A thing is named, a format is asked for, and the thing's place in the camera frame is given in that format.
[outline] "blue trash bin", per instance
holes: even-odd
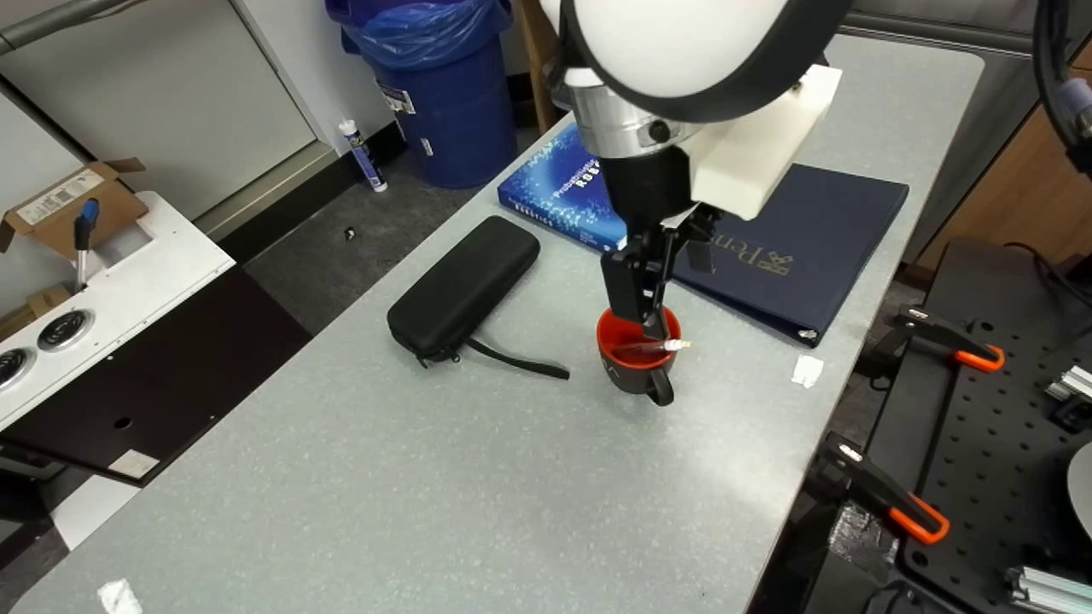
[[[514,158],[497,0],[326,0],[347,52],[362,53],[420,174],[480,189]]]

